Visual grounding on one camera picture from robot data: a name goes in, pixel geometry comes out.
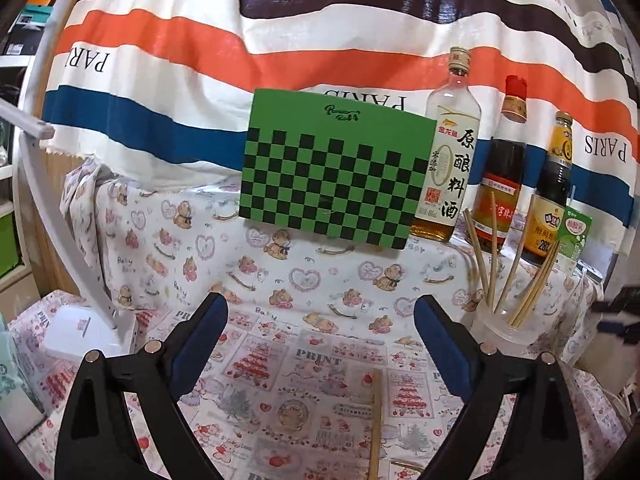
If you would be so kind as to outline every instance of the tablecloth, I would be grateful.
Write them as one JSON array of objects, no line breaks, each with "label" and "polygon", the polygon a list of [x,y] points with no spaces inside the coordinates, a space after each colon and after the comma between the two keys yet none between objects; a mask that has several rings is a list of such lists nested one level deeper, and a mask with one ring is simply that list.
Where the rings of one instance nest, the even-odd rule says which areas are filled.
[{"label": "tablecloth", "polygon": [[[193,311],[208,290],[274,320],[372,341],[415,340],[413,304],[433,294],[468,327],[481,298],[471,247],[410,237],[383,249],[238,217],[239,179],[181,192],[147,192],[89,160],[65,184],[76,243],[124,308]],[[518,239],[500,255],[497,290]],[[485,255],[486,268],[490,256]],[[521,261],[508,300],[537,267]],[[543,320],[531,356],[550,350],[574,364],[595,334],[588,306],[602,289],[555,269],[536,306]]]},{"label": "tablecloth", "polygon": [[[56,291],[11,323],[26,375],[49,417],[20,444],[42,473],[53,478],[56,441],[76,368],[48,358],[40,343],[60,304],[82,299]],[[138,345],[164,339],[189,317],[178,309],[137,313]],[[383,372],[384,405],[379,478],[417,478],[392,464],[425,465],[462,406],[451,396],[422,343],[389,332],[361,339],[296,325],[230,303],[228,323],[194,390],[178,405],[207,456],[225,480],[366,478],[370,451],[371,374]],[[596,476],[625,432],[598,383],[566,367],[584,455],[585,478]],[[138,443],[152,471],[167,477],[135,395],[126,394]],[[505,396],[475,475],[488,471],[510,418]]]}]

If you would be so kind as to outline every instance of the bottle cap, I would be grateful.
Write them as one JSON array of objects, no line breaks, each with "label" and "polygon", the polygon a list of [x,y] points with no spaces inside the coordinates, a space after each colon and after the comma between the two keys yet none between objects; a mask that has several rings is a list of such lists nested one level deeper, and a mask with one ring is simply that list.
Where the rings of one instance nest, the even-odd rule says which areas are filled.
[{"label": "bottle cap", "polygon": [[471,53],[461,46],[452,46],[449,51],[449,69],[457,68],[469,73],[469,63],[471,61]]},{"label": "bottle cap", "polygon": [[571,115],[569,115],[567,112],[558,112],[556,114],[556,120],[558,120],[558,119],[562,119],[562,120],[567,121],[569,123],[569,126],[574,124],[574,118],[571,117]]},{"label": "bottle cap", "polygon": [[508,75],[505,82],[506,95],[527,99],[527,81],[516,75]]}]

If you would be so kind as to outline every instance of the gold bottle cap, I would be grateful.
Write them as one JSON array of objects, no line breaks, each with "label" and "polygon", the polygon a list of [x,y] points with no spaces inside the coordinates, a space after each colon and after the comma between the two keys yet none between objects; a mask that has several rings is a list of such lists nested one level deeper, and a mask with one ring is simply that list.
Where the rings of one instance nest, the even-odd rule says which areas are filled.
[{"label": "gold bottle cap", "polygon": [[452,46],[449,51],[449,69],[457,68],[469,73],[469,63],[471,61],[471,53],[461,46]]},{"label": "gold bottle cap", "polygon": [[562,119],[562,120],[567,121],[569,123],[569,126],[574,124],[574,118],[571,117],[571,115],[569,115],[567,112],[558,112],[556,114],[556,120],[558,120],[558,119]]}]

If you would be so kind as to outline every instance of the bottle label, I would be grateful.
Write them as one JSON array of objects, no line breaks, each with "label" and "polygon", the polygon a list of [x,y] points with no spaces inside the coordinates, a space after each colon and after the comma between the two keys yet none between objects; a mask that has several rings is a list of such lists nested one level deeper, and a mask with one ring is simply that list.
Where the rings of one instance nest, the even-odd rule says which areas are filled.
[{"label": "bottle label", "polygon": [[502,102],[502,113],[518,122],[527,120],[527,102],[513,95],[506,95]]},{"label": "bottle label", "polygon": [[570,168],[574,154],[571,128],[556,126],[551,134],[551,142],[546,152],[550,160],[562,164],[566,168]]},{"label": "bottle label", "polygon": [[480,119],[438,106],[436,133],[416,218],[454,225],[465,197]]},{"label": "bottle label", "polygon": [[476,196],[476,206],[474,207],[473,220],[478,237],[491,240],[492,238],[492,207],[491,192],[495,195],[495,217],[497,225],[498,243],[504,243],[507,237],[511,219],[516,211],[518,196],[520,195],[520,184],[511,180],[485,173],[482,176],[482,183]]},{"label": "bottle label", "polygon": [[524,247],[538,256],[546,256],[560,228],[564,207],[536,195],[527,214],[531,218],[523,233]]}]

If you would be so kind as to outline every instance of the silver bolt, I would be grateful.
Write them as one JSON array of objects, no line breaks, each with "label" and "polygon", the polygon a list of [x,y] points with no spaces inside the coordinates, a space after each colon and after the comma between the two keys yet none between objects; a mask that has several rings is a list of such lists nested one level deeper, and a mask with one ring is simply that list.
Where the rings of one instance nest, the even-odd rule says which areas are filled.
[{"label": "silver bolt", "polygon": [[552,365],[556,362],[556,358],[554,357],[554,355],[549,352],[544,352],[541,359],[545,365]]},{"label": "silver bolt", "polygon": [[100,352],[97,350],[89,350],[84,356],[84,360],[88,363],[95,363],[98,359],[100,359]]},{"label": "silver bolt", "polygon": [[481,343],[480,344],[480,351],[483,354],[493,355],[498,351],[498,349],[496,348],[495,345],[493,345],[491,343]]},{"label": "silver bolt", "polygon": [[145,345],[145,352],[148,354],[155,354],[162,348],[162,341],[158,339],[152,339]]}]

